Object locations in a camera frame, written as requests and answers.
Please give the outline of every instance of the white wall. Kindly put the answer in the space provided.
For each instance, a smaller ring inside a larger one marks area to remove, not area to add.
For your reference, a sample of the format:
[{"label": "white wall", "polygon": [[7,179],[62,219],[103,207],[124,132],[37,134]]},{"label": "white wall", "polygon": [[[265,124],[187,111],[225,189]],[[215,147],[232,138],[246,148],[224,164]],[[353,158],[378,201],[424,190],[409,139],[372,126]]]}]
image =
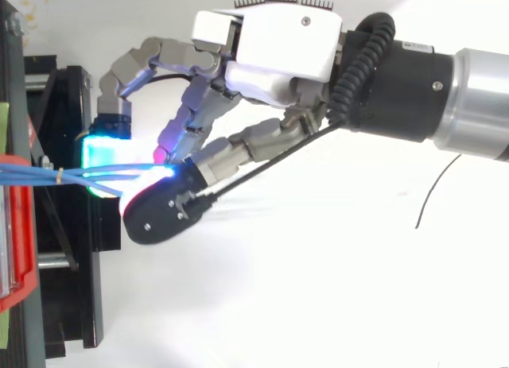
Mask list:
[{"label": "white wall", "polygon": [[[97,81],[145,37],[188,40],[197,10],[232,0],[10,0],[32,12],[29,55]],[[397,38],[438,52],[509,53],[506,0],[333,0],[348,29],[394,15]],[[150,157],[184,83],[133,97]],[[212,137],[274,114],[243,104]],[[171,242],[101,255],[105,339],[50,367],[509,366],[509,168],[336,133],[232,192]]]}]

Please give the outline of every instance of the red clamp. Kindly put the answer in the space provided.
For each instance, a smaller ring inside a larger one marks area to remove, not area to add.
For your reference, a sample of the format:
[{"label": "red clamp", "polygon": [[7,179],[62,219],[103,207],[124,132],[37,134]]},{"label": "red clamp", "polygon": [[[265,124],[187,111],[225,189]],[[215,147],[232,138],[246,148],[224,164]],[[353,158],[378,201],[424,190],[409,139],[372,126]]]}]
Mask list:
[{"label": "red clamp", "polygon": [[[0,163],[31,164],[24,158],[0,155]],[[15,282],[8,296],[0,298],[0,312],[24,300],[37,287],[37,252],[33,224],[31,187],[9,187],[10,224],[12,234],[12,262]]]}]

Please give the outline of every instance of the glowing cyan light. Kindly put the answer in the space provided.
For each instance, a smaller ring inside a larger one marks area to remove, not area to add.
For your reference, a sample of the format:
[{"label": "glowing cyan light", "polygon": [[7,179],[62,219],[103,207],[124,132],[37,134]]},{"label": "glowing cyan light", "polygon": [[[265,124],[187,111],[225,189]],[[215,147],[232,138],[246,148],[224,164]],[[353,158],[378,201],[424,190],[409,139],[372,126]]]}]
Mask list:
[{"label": "glowing cyan light", "polygon": [[157,166],[153,167],[150,171],[146,171],[140,175],[136,180],[129,182],[126,186],[122,197],[120,198],[119,210],[120,215],[124,215],[127,205],[133,200],[134,197],[139,195],[148,187],[156,184],[160,179],[165,177],[173,177],[175,172],[170,167]]},{"label": "glowing cyan light", "polygon": [[[107,136],[89,135],[83,139],[83,148],[81,152],[82,168],[100,167],[103,165],[133,164],[135,162],[136,149],[131,140],[109,138]],[[125,171],[122,174],[138,173]],[[123,191],[128,181],[104,181],[100,183],[119,191]],[[90,193],[98,197],[113,197],[107,193],[98,191],[94,188],[88,189]]]}]

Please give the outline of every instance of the coiled black cable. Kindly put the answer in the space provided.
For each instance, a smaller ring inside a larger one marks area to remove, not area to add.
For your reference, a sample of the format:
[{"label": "coiled black cable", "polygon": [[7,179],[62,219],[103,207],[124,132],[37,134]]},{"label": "coiled black cable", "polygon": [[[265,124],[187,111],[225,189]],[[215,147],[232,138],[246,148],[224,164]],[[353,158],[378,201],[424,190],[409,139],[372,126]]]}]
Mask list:
[{"label": "coiled black cable", "polygon": [[396,34],[394,20],[386,13],[375,13],[364,18],[356,31],[371,35],[332,88],[327,114],[329,124],[342,123],[347,126],[350,123],[350,113],[356,96],[380,65]]}]

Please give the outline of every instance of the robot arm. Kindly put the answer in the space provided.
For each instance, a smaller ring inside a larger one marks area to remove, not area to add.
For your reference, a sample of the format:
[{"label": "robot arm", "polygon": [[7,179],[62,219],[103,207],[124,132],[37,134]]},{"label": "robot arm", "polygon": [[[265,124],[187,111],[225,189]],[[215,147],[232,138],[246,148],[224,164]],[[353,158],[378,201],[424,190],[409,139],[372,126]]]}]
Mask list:
[{"label": "robot arm", "polygon": [[[157,243],[180,233],[216,200],[204,189],[246,163],[275,164],[336,128],[432,139],[440,149],[509,160],[507,56],[468,49],[448,56],[394,41],[394,22],[386,14],[341,33],[340,17],[323,2],[249,0],[236,7],[198,13],[194,45],[147,40],[150,46],[142,50],[150,51],[139,56],[141,50],[131,50],[101,82],[99,116],[124,115],[126,97],[150,80],[155,67],[193,76],[154,154],[181,161],[174,176],[121,198],[134,241]],[[212,122],[240,97],[284,108],[285,117],[200,149]],[[321,130],[325,117],[329,127]]]}]

